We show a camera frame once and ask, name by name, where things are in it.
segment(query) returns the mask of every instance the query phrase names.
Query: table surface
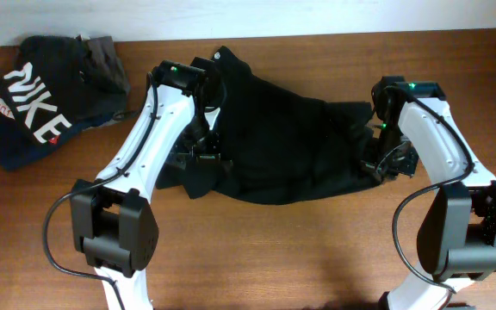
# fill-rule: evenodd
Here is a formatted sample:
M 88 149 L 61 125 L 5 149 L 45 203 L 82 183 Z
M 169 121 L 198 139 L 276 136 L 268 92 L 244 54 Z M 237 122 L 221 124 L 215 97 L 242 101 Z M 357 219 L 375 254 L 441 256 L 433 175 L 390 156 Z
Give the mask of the table surface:
M 189 63 L 230 47 L 259 77 L 330 102 L 370 101 L 383 75 L 437 81 L 467 142 L 496 175 L 496 29 L 395 34 L 341 34 L 235 40 L 116 44 L 132 91 L 142 102 L 145 74 L 163 59 Z M 0 74 L 16 50 L 0 47 Z M 46 261 L 41 222 L 50 204 L 77 178 L 93 179 L 115 155 L 133 120 L 82 133 L 53 155 L 14 172 L 0 167 L 0 309 L 102 309 L 102 285 L 66 276 Z M 361 193 L 287 206 L 260 206 L 210 193 L 190 200 L 183 188 L 152 198 L 160 240 L 148 266 L 157 309 L 346 308 L 376 301 L 407 269 L 390 227 L 394 209 L 429 183 L 420 165 L 413 179 Z M 432 195 L 401 215 L 400 240 L 416 261 L 416 233 Z M 68 207 L 50 226 L 62 264 L 92 271 L 75 252 Z M 454 297 L 496 309 L 496 274 Z

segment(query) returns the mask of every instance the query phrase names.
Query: robotic arm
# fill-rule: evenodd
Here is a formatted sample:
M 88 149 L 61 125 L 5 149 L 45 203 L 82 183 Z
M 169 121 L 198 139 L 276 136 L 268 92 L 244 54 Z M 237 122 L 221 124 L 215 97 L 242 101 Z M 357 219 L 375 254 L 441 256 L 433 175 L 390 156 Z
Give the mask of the robotic arm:
M 220 149 L 219 137 L 212 131 L 219 107 L 209 106 L 219 84 L 212 61 L 196 58 L 190 66 L 164 61 L 149 74 L 146 102 L 122 148 L 98 181 L 78 180 L 68 196 L 74 245 L 103 280 L 109 309 L 152 309 L 146 266 L 158 242 L 150 208 L 154 183 L 165 163 L 220 162 L 213 151 Z M 412 176 L 420 156 L 432 183 L 438 183 L 418 232 L 419 265 L 379 303 L 392 310 L 440 309 L 452 292 L 496 271 L 496 178 L 456 128 L 437 84 L 384 77 L 372 96 L 384 123 L 380 138 L 369 145 L 363 169 L 380 182 L 400 173 Z M 109 211 L 113 205 L 120 206 L 119 214 Z M 485 219 L 469 225 L 471 212 Z M 394 240 L 396 233 L 394 220 Z

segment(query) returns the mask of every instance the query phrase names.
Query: wooden table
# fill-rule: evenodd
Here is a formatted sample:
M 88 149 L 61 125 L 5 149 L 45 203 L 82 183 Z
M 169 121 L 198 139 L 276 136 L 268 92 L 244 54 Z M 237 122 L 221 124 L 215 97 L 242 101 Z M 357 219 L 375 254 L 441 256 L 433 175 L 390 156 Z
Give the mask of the wooden table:
M 241 40 L 116 44 L 141 104 L 145 74 L 163 59 L 189 63 L 230 47 L 261 78 L 303 96 L 370 101 L 383 75 L 442 86 L 458 127 L 496 174 L 496 30 L 342 34 Z M 0 48 L 0 74 L 16 50 Z M 15 172 L 0 167 L 0 309 L 105 308 L 99 282 L 65 276 L 46 261 L 41 222 L 77 178 L 92 179 L 115 155 L 134 121 L 82 133 L 53 155 Z M 148 267 L 158 309 L 301 309 L 330 301 L 345 307 L 376 301 L 407 270 L 395 252 L 391 217 L 399 202 L 428 184 L 413 179 L 320 201 L 272 207 L 210 193 L 190 200 L 183 188 L 160 190 L 152 210 L 160 227 Z M 415 239 L 432 195 L 402 214 L 400 239 L 416 259 Z M 50 227 L 59 262 L 92 271 L 73 249 L 68 207 Z M 454 301 L 496 309 L 496 274 Z

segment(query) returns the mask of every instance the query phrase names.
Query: white wall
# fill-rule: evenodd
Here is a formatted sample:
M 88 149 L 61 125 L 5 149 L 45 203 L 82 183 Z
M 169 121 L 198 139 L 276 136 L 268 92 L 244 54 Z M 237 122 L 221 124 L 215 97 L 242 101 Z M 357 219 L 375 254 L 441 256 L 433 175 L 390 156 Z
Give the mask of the white wall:
M 496 0 L 0 0 L 0 45 L 31 34 L 115 40 L 496 28 Z

